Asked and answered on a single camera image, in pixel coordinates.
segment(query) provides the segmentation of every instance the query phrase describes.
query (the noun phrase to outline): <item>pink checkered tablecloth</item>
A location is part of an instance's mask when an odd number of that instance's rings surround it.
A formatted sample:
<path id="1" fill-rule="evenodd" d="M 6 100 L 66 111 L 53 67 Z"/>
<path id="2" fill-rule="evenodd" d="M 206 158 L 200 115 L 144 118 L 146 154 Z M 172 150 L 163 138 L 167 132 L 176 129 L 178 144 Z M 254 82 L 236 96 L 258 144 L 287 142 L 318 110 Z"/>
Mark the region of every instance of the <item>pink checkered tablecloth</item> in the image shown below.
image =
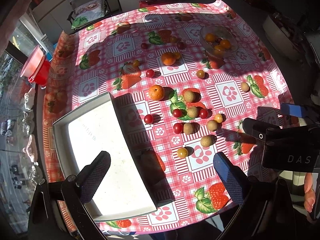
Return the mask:
<path id="1" fill-rule="evenodd" d="M 207 25 L 225 26 L 235 36 L 239 49 L 225 58 L 220 69 L 208 69 L 203 63 L 204 53 L 199 42 L 200 29 Z M 170 30 L 171 36 L 180 38 L 185 49 L 175 44 L 164 43 L 160 30 Z M 148 49 L 141 49 L 141 43 Z M 182 57 L 173 66 L 162 64 L 164 52 L 180 52 Z M 138 59 L 140 71 L 130 78 L 121 77 L 120 68 L 125 62 Z M 153 69 L 159 73 L 147 78 L 145 72 Z M 207 78 L 196 77 L 203 69 Z M 249 83 L 255 93 L 243 92 L 240 84 Z M 213 114 L 222 113 L 226 121 L 222 129 L 210 133 L 208 119 L 196 118 L 184 122 L 196 122 L 198 129 L 191 135 L 175 134 L 173 125 L 178 121 L 170 112 L 170 105 L 182 104 L 183 98 L 153 101 L 148 96 L 152 85 L 161 85 L 176 90 L 177 96 L 186 88 L 200 91 L 201 102 Z M 62 33 L 52 60 L 46 89 L 43 114 L 43 138 L 45 164 L 50 181 L 63 179 L 55 150 L 52 124 L 61 116 L 79 107 L 97 95 L 109 91 L 129 124 L 125 133 L 135 150 L 133 155 L 151 147 L 165 165 L 165 179 L 154 185 L 153 192 L 159 202 L 157 212 L 128 220 L 100 222 L 101 230 L 150 233 L 171 230 L 207 219 L 213 214 L 231 208 L 229 200 L 221 208 L 218 199 L 210 195 L 220 182 L 212 160 L 216 152 L 222 151 L 230 161 L 246 174 L 259 180 L 275 178 L 273 171 L 261 167 L 262 148 L 238 143 L 237 133 L 241 120 L 246 117 L 272 122 L 280 126 L 292 124 L 292 120 L 280 114 L 280 103 L 292 102 L 287 84 L 270 56 L 249 25 L 223 1 L 212 4 L 176 3 L 142 8 L 126 12 L 101 22 L 75 35 Z M 146 114 L 159 117 L 159 121 L 147 125 L 142 122 Z M 200 139 L 214 134 L 217 141 L 204 148 Z M 180 147 L 192 147 L 194 153 L 185 158 L 177 157 Z M 229 195 L 220 192 L 219 200 L 225 204 Z M 65 205 L 62 212 L 70 230 L 75 226 Z"/>

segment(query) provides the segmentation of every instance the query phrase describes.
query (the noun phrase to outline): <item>cushion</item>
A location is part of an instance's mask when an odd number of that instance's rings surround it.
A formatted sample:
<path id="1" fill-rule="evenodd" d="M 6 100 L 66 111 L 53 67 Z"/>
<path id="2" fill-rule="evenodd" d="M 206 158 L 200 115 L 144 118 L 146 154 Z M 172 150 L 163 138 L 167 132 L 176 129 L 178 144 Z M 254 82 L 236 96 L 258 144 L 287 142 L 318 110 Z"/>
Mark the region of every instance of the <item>cushion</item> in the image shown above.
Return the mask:
<path id="1" fill-rule="evenodd" d="M 75 9 L 76 18 L 71 28 L 81 28 L 84 25 L 104 16 L 103 0 L 93 0 Z"/>

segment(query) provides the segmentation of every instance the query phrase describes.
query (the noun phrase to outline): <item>white tray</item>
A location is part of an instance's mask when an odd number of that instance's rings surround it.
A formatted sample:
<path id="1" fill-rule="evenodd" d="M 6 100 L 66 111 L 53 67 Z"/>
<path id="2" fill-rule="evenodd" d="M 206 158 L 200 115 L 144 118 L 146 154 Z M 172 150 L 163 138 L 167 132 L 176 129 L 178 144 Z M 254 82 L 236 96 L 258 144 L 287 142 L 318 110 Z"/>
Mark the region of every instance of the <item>white tray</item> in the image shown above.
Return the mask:
<path id="1" fill-rule="evenodd" d="M 119 220 L 157 210 L 130 154 L 108 92 L 86 102 L 53 124 L 54 141 L 65 176 L 78 174 L 100 151 L 111 166 L 92 201 L 85 204 L 95 221 Z"/>

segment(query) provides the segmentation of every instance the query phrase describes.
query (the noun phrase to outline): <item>glass window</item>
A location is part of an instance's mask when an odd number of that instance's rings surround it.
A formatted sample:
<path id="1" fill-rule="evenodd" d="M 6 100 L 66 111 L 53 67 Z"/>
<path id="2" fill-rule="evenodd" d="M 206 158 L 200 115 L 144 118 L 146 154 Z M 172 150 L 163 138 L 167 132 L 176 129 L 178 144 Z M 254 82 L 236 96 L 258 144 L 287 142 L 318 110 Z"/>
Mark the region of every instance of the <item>glass window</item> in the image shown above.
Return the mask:
<path id="1" fill-rule="evenodd" d="M 35 46 L 38 45 L 36 39 L 21 21 L 18 21 L 9 41 L 27 56 L 29 56 Z"/>
<path id="2" fill-rule="evenodd" d="M 24 128 L 26 114 L 27 121 L 34 123 L 33 113 L 24 108 L 24 94 L 31 84 L 20 77 L 22 67 L 7 53 L 0 56 L 0 206 L 16 233 L 28 230 L 28 211 L 36 187 L 34 163 L 22 150 L 29 141 Z"/>

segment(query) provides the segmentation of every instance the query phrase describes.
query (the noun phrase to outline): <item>person's hand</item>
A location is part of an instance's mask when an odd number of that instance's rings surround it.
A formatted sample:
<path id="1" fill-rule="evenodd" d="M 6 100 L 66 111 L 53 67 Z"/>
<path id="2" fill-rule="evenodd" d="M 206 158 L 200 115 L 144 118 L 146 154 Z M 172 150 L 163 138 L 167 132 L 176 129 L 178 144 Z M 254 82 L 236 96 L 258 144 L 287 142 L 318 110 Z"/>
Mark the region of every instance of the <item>person's hand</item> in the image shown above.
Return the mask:
<path id="1" fill-rule="evenodd" d="M 304 208 L 310 213 L 316 202 L 316 193 L 312 188 L 312 173 L 307 173 L 304 179 Z"/>

